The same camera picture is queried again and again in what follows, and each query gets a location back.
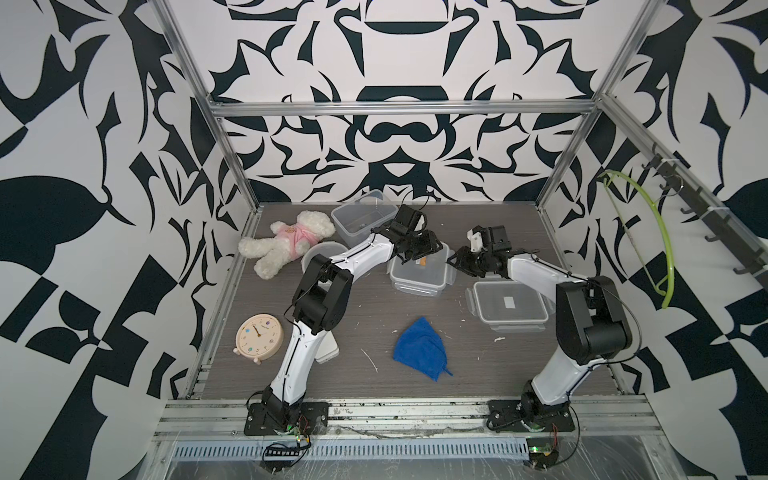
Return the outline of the clear rectangular lunch box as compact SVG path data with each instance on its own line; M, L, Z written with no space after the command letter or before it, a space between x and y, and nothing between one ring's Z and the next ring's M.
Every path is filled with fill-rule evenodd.
M381 190L372 190L331 212L336 232L349 248L368 238L374 228L394 218L398 206Z
M416 296L440 296L456 279L456 270L447 263L453 254L454 251L442 243L441 250L418 260L403 263L399 258L392 259L387 272L393 288Z

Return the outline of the clear lunch box lid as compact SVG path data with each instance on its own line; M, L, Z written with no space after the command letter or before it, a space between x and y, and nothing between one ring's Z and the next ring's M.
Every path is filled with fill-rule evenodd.
M511 280L480 280L466 290L469 311L497 333L543 331L554 318L552 302Z

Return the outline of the round clear container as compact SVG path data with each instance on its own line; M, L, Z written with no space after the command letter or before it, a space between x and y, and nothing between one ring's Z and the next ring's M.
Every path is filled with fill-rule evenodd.
M322 255L326 258L331 258L335 255L340 255L345 253L348 250L348 248L342 244L335 241L324 241L316 244L315 246L311 247L302 257L301 259L301 269L302 272L305 273L310 265L311 260L317 256Z

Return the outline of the blue cleaning cloth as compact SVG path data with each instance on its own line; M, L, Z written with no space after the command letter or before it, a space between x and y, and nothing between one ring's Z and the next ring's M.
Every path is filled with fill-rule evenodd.
M444 343L425 317L403 331L395 343L393 359L435 382L443 373L452 376Z

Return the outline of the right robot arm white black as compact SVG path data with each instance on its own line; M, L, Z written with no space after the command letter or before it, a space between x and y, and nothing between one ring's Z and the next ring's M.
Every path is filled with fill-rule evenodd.
M499 275L532 288L555 306L558 347L521 398L528 413L567 407L571 394L598 366L608 364L631 346L632 331L614 282L605 277L580 278L511 246L503 226L476 226L470 242L447 264L469 276Z

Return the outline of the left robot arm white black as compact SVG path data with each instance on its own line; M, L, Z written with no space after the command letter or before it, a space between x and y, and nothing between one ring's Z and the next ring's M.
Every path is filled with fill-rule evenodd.
M327 334L343 319L354 282L392 259L407 263L442 249L437 235L428 229L426 215L406 205L345 253L311 259L286 309L292 314L287 351L278 373L261 395L260 404L282 431L299 424L316 354Z

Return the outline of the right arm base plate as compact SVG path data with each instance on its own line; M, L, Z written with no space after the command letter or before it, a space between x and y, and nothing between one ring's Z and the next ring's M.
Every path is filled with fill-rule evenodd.
M533 395L519 400L490 400L486 428L494 432L554 433L574 432L574 416L570 404L542 404Z

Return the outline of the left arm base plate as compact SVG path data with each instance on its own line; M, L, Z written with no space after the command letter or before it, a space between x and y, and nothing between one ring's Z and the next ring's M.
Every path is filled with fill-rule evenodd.
M253 403L248 406L243 433L249 437L312 434L327 426L329 408L326 402L299 402L287 408Z

